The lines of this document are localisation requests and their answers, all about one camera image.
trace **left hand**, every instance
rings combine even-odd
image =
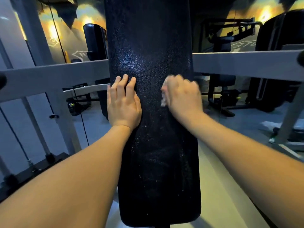
[[[128,76],[125,74],[123,79],[117,76],[112,87],[108,85],[108,118],[112,126],[127,126],[132,131],[139,125],[142,111],[139,97],[134,91],[136,78],[132,77],[128,84],[127,82]]]

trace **black upholstered pad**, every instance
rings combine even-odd
[[[105,0],[111,83],[137,78],[143,115],[129,139],[118,185],[133,227],[190,222],[201,212],[197,140],[161,107],[169,74],[192,79],[188,0]]]

